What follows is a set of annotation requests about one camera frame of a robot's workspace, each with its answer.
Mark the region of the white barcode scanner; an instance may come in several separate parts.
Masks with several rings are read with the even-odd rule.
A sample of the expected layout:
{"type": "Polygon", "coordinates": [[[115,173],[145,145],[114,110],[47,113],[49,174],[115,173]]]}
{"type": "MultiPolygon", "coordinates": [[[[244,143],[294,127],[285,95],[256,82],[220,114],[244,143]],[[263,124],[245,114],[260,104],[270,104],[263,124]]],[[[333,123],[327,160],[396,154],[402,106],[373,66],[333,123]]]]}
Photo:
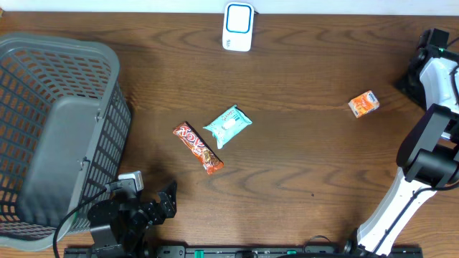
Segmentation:
{"type": "Polygon", "coordinates": [[[248,52],[252,45],[255,10],[251,4],[230,2],[224,10],[222,46],[228,51],[248,52]]]}

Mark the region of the black aluminium rail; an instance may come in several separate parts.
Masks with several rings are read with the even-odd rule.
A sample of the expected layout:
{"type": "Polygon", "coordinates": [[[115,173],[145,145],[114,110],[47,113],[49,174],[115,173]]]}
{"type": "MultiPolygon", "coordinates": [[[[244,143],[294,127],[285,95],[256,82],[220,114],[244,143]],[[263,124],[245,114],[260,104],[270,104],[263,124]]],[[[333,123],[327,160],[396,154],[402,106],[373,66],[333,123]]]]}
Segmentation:
{"type": "MultiPolygon", "coordinates": [[[[97,254],[89,248],[66,248],[64,258],[83,257],[114,257],[97,254]]],[[[276,257],[378,257],[373,254],[344,254],[339,253],[332,245],[309,245],[307,247],[184,247],[184,246],[161,246],[156,249],[144,249],[136,256],[128,257],[152,257],[152,258],[276,258],[276,257]]],[[[422,249],[418,247],[394,248],[389,258],[423,258],[422,249]]]]}

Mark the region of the mint green wipes pack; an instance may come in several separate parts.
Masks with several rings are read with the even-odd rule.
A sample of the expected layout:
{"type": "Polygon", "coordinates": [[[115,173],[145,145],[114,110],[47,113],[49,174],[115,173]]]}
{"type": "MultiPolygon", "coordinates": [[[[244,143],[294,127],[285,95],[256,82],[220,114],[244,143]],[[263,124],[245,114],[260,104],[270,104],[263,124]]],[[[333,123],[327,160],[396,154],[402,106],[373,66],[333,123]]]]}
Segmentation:
{"type": "Polygon", "coordinates": [[[251,119],[237,105],[233,105],[210,124],[204,126],[204,129],[212,133],[217,141],[217,148],[222,149],[226,143],[249,125],[252,125],[251,119]]]}

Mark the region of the grey plastic shopping basket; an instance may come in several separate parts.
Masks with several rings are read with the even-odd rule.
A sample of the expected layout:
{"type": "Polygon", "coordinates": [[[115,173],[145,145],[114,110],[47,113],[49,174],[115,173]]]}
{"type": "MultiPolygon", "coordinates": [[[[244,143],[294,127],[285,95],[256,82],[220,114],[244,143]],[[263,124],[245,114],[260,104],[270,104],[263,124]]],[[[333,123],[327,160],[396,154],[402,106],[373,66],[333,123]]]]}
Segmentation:
{"type": "Polygon", "coordinates": [[[101,43],[1,37],[2,246],[39,251],[88,230],[131,124],[119,72],[101,43]]]}

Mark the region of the small orange tissue pack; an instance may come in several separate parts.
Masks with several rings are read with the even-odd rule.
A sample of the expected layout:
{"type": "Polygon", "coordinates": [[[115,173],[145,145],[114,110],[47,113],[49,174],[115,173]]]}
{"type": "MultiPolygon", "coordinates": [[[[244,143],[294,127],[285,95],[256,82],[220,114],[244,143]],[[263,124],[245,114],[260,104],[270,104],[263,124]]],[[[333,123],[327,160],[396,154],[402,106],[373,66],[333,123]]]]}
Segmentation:
{"type": "Polygon", "coordinates": [[[374,93],[369,90],[350,100],[348,105],[355,117],[360,118],[376,110],[379,107],[379,101],[374,93]]]}

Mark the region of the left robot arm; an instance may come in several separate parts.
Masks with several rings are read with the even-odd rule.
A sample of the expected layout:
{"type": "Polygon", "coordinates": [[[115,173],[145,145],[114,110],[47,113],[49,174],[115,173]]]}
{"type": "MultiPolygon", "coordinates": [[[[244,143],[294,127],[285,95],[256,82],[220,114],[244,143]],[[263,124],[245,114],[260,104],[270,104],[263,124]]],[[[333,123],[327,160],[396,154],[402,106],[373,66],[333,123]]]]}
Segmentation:
{"type": "Polygon", "coordinates": [[[101,201],[87,213],[94,245],[85,256],[149,257],[152,251],[145,240],[147,229],[174,216],[171,209],[164,211],[156,201],[101,201]]]}

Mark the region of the red chocolate bar wrapper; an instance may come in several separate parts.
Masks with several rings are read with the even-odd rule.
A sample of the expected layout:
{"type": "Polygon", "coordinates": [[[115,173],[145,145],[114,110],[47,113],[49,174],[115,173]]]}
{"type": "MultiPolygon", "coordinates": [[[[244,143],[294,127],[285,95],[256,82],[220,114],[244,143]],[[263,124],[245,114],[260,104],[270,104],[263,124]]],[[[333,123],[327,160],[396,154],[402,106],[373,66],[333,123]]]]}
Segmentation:
{"type": "Polygon", "coordinates": [[[188,122],[183,122],[175,127],[173,134],[194,154],[209,175],[224,168],[224,163],[206,145],[188,122]]]}

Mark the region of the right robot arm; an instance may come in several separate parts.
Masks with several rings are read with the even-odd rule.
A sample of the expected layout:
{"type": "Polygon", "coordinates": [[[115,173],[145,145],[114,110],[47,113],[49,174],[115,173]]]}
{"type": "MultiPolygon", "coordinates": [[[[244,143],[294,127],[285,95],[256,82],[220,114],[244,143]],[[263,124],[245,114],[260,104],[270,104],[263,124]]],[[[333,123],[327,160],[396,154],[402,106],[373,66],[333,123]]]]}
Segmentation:
{"type": "Polygon", "coordinates": [[[394,241],[416,210],[438,191],[458,187],[458,54],[448,48],[449,34],[428,29],[420,36],[407,73],[395,87],[425,110],[402,142],[395,180],[370,218],[357,228],[343,250],[324,236],[302,248],[162,246],[160,258],[210,257],[410,257],[419,247],[394,241]]]}

